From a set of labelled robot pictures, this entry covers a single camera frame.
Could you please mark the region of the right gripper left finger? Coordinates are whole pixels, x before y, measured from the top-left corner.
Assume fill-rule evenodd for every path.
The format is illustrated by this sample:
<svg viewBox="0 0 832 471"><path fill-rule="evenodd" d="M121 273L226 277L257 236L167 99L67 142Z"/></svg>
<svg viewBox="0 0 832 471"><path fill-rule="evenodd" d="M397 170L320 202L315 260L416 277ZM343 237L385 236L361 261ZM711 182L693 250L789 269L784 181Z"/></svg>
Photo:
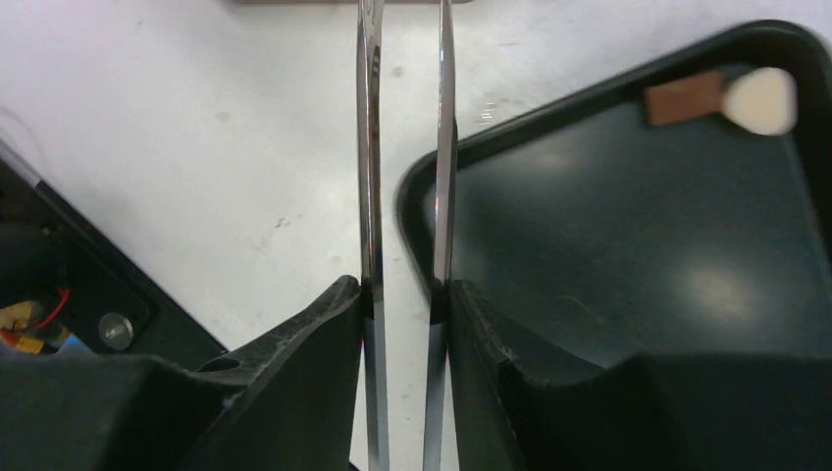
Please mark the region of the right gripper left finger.
<svg viewBox="0 0 832 471"><path fill-rule="evenodd" d="M5 470L347 470L358 281L189 371L155 355L1 362Z"/></svg>

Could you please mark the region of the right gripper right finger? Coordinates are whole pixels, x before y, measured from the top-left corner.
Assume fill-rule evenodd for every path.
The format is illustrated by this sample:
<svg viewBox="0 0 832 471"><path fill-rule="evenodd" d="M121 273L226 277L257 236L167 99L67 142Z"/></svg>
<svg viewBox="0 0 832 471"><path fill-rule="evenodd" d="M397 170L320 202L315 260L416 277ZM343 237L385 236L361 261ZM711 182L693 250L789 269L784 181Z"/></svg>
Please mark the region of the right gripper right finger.
<svg viewBox="0 0 832 471"><path fill-rule="evenodd" d="M827 470L831 363L639 354L597 366L451 287L449 359L463 470Z"/></svg>

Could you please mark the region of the metal tongs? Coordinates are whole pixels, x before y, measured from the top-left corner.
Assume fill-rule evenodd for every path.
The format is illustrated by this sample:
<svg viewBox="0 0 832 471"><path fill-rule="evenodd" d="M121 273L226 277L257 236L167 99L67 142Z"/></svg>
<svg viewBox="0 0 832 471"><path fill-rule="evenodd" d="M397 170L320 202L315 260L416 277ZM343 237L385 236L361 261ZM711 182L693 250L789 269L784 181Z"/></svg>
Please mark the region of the metal tongs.
<svg viewBox="0 0 832 471"><path fill-rule="evenodd" d="M423 442L425 470L438 470L449 325L458 129L455 108L455 51L451 4L440 3L440 99L436 155L435 240L430 293L429 347ZM357 155L359 165L361 287L366 375L369 467L390 467L383 240L381 216L380 76L384 4L361 1L357 27Z"/></svg>

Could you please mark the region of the gold chocolate box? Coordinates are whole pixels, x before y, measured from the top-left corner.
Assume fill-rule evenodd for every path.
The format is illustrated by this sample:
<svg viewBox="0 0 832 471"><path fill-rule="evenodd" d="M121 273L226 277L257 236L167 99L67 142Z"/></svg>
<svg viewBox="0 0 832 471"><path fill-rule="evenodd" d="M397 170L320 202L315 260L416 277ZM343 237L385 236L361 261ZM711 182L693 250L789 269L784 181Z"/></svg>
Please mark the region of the gold chocolate box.
<svg viewBox="0 0 832 471"><path fill-rule="evenodd" d="M278 4L357 4L357 0L233 0L230 1L240 5L278 5ZM392 4L438 4L439 0L386 0Z"/></svg>

